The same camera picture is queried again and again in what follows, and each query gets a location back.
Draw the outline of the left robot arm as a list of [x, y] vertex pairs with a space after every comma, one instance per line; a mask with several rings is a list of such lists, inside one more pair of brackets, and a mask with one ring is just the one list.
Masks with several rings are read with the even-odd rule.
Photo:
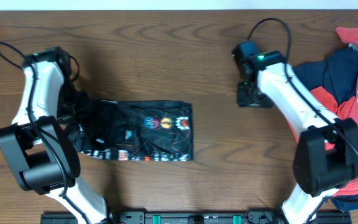
[[24, 55], [25, 86], [10, 126], [0, 128], [0, 149], [21, 189], [46, 195], [71, 214], [44, 215], [42, 223], [115, 223], [106, 200], [80, 175], [78, 153], [62, 125], [90, 107], [73, 82], [74, 57], [61, 47]]

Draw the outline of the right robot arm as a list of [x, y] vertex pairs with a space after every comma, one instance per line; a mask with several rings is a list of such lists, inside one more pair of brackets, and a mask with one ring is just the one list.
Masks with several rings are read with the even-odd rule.
[[267, 96], [297, 138], [295, 188], [281, 206], [285, 223], [308, 223], [323, 200], [358, 178], [357, 132], [352, 119], [326, 109], [294, 74], [277, 50], [233, 52], [249, 94]]

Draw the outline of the black orange-patterned cycling jersey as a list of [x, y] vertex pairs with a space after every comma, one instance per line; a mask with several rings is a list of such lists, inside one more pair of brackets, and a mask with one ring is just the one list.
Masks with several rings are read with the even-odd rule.
[[78, 152], [105, 161], [193, 160], [193, 110], [183, 101], [94, 100], [65, 134]]

